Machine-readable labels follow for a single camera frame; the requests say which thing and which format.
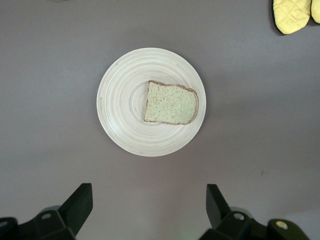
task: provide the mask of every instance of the gray surface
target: gray surface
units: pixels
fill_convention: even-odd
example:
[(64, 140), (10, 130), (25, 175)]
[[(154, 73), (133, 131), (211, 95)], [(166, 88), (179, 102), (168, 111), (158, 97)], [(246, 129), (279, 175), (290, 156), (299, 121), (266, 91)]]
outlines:
[[(269, 0), (0, 1), (0, 216), (25, 222), (91, 182), (79, 240), (197, 240), (216, 183), (318, 240), (319, 39), (312, 21), (280, 35)], [(96, 111), (108, 67), (145, 47), (184, 57), (207, 95), (195, 138), (155, 158), (119, 148)]]

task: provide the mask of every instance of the yellow oven mitt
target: yellow oven mitt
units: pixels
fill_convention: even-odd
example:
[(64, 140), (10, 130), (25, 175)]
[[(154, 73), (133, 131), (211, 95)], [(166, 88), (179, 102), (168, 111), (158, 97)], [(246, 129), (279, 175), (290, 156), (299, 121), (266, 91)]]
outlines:
[(292, 34), (302, 29), (309, 21), (310, 8), (311, 0), (273, 0), (276, 27), (283, 34)]
[(320, 24), (320, 0), (312, 0), (311, 15), (313, 20)]

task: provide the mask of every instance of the bread slice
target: bread slice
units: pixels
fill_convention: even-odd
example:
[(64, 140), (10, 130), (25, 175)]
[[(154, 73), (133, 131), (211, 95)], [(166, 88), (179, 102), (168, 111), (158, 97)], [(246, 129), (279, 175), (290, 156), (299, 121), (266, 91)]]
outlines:
[(186, 125), (198, 111), (198, 96), (191, 89), (177, 84), (150, 80), (143, 120), (148, 123)]

